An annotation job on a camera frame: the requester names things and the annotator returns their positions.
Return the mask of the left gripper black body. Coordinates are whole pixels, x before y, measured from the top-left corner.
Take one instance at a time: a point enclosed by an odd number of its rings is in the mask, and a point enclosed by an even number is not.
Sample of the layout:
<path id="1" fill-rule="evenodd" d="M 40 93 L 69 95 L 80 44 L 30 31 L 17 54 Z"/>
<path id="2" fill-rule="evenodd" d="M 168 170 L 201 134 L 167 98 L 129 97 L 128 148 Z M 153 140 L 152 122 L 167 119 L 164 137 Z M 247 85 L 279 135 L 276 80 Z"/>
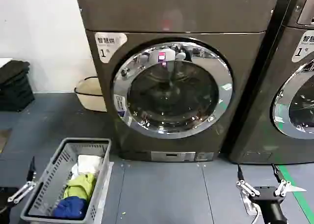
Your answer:
<path id="1" fill-rule="evenodd" d="M 0 188 L 0 224 L 10 223 L 10 211 L 15 205 L 14 202 L 8 202 L 8 198 L 14 195 L 19 189 L 16 187 Z"/>

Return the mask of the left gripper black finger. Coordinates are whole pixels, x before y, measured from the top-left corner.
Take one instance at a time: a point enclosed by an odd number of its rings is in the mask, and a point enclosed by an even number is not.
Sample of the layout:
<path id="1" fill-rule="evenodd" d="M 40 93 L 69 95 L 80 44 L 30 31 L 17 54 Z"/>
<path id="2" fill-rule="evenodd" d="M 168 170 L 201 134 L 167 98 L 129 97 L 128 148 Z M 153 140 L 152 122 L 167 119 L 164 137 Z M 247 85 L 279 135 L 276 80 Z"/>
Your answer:
<path id="1" fill-rule="evenodd" d="M 26 183 L 18 189 L 12 196 L 7 199 L 8 203 L 19 203 L 28 193 L 30 193 L 36 186 L 36 167 L 35 157 L 32 157 L 29 165 Z"/>

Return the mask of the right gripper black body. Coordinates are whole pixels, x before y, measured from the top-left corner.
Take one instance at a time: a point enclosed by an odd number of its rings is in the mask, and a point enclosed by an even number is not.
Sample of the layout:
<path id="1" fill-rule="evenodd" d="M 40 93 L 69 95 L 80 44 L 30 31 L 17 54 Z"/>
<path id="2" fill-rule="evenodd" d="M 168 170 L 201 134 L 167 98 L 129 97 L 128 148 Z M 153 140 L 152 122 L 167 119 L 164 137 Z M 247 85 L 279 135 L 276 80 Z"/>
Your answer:
<path id="1" fill-rule="evenodd" d="M 284 197 L 275 196 L 276 187 L 274 186 L 257 186 L 255 190 L 259 195 L 250 196 L 250 201 L 257 204 L 262 212 L 265 224 L 287 224 L 288 220 L 284 216 L 280 204 L 285 200 Z"/>

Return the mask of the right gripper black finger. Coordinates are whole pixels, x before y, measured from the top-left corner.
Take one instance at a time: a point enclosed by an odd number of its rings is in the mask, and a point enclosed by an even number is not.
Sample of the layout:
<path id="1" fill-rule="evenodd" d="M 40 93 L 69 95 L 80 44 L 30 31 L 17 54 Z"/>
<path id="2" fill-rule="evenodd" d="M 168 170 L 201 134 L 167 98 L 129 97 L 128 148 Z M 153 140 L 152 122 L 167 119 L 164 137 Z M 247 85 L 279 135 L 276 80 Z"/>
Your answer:
<path id="1" fill-rule="evenodd" d="M 275 178 L 277 179 L 277 182 L 279 183 L 277 189 L 274 192 L 275 196 L 286 196 L 287 190 L 286 188 L 289 187 L 288 182 L 285 180 L 283 174 L 281 173 L 280 169 L 274 165 L 271 164 L 273 169 L 273 174 Z"/>
<path id="2" fill-rule="evenodd" d="M 242 191 L 245 191 L 245 193 L 250 196 L 260 195 L 260 192 L 258 190 L 256 190 L 253 186 L 245 181 L 240 165 L 237 165 L 237 177 L 238 181 L 236 182 L 236 185 L 241 188 Z"/>

